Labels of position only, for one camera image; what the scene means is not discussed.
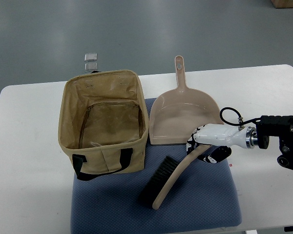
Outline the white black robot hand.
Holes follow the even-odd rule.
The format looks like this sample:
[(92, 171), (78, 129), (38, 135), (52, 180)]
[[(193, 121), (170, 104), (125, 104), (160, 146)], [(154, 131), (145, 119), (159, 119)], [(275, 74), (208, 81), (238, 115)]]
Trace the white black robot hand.
[(257, 132), (254, 127), (238, 127), (206, 124), (196, 128), (186, 143), (186, 152), (191, 154), (199, 146), (210, 147), (202, 153), (196, 153), (197, 159), (216, 164), (231, 155), (231, 146), (252, 149), (258, 145)]

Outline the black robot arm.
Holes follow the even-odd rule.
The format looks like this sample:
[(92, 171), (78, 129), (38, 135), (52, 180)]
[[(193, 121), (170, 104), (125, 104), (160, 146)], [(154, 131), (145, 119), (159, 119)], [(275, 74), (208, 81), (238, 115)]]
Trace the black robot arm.
[[(223, 117), (225, 110), (234, 111), (238, 115), (238, 123), (226, 121)], [(248, 149), (255, 146), (267, 149), (270, 137), (278, 137), (281, 155), (277, 162), (280, 166), (293, 170), (293, 116), (261, 116), (244, 121), (236, 109), (225, 107), (220, 111), (220, 119), (238, 131), (229, 134), (229, 137), (242, 140)]]

